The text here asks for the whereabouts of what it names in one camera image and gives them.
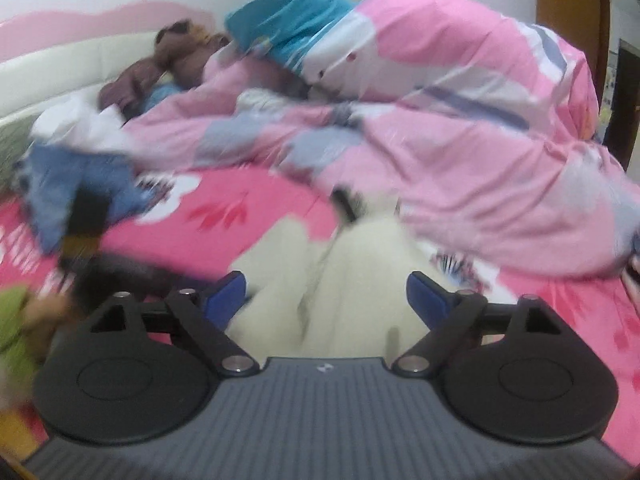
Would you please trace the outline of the person's left hand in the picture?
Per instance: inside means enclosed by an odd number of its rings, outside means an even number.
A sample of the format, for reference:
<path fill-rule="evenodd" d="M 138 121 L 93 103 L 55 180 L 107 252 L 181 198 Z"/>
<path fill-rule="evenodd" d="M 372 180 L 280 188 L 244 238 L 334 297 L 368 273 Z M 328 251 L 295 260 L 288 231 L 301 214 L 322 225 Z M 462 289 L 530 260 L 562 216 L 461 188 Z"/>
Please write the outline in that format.
<path fill-rule="evenodd" d="M 22 307 L 22 331 L 32 334 L 37 330 L 53 330 L 73 318 L 74 309 L 65 294 L 29 295 Z"/>

